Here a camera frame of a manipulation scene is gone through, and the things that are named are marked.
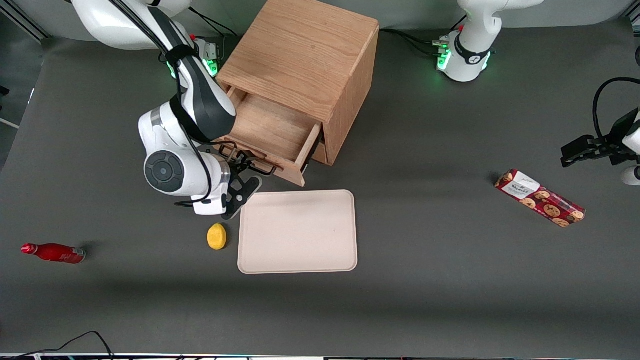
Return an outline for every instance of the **cookie box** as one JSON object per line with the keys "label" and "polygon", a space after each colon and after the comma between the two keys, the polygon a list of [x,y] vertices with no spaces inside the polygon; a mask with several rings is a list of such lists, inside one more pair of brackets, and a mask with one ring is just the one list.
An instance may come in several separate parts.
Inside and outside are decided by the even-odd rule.
{"label": "cookie box", "polygon": [[511,169],[504,174],[495,183],[495,187],[553,221],[559,227],[567,227],[584,219],[583,208],[550,191],[516,169]]}

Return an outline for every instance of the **bottle cap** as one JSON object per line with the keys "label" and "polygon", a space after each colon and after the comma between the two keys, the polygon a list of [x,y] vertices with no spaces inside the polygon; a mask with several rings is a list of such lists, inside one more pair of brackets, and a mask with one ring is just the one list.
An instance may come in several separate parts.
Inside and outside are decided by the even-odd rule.
{"label": "bottle cap", "polygon": [[33,254],[34,252],[38,251],[38,245],[24,244],[21,250],[25,254]]}

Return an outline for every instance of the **metal frame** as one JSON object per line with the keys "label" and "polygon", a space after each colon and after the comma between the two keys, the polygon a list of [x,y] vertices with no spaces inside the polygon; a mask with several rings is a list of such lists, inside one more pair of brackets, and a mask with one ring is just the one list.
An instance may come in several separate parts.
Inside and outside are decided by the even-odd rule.
{"label": "metal frame", "polygon": [[29,36],[37,42],[51,38],[51,35],[46,32],[45,29],[38,25],[12,0],[0,0],[0,12],[5,14],[11,21],[18,25],[20,29],[24,30],[24,32],[29,34]]}
{"label": "metal frame", "polygon": [[20,129],[20,126],[14,124],[13,122],[10,122],[10,121],[7,121],[5,119],[2,119],[1,117],[0,117],[0,123],[2,123],[4,125],[7,125],[7,126],[11,126],[14,129]]}
{"label": "metal frame", "polygon": [[631,19],[631,24],[634,27],[634,36],[640,37],[640,0],[631,4],[631,7],[625,12],[624,16]]}

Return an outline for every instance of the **drawer handle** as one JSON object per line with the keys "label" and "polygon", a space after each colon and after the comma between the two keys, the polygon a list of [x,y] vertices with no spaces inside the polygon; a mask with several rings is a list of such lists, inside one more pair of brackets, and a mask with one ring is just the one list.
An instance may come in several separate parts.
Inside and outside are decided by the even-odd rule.
{"label": "drawer handle", "polygon": [[[256,156],[249,156],[248,151],[242,151],[242,150],[238,150],[237,148],[237,144],[235,142],[231,142],[231,141],[222,141],[222,142],[216,142],[213,143],[214,145],[220,145],[220,148],[218,149],[218,153],[220,154],[220,156],[222,156],[223,158],[225,158],[227,161],[234,159],[234,156],[237,154],[237,158],[240,158],[241,156],[246,157],[245,164],[247,164],[247,168],[250,170],[253,170],[255,172],[257,172],[258,174],[262,175],[262,176],[272,176],[276,170],[278,170],[279,168],[271,163],[268,163],[267,161],[265,161],[265,159],[262,158],[258,158]],[[227,145],[233,145],[231,148],[231,153],[229,153],[229,155],[225,155],[224,151],[227,149]],[[259,161],[267,166],[271,167],[270,171],[264,171],[260,168],[257,168],[253,165],[254,161]]]}

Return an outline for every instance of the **lemon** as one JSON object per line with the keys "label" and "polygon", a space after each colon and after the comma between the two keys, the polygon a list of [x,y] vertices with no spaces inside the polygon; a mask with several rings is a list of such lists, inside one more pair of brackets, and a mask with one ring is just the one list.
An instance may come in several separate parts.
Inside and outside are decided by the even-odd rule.
{"label": "lemon", "polygon": [[221,250],[227,244],[227,231],[222,224],[215,224],[207,232],[207,243],[214,250]]}

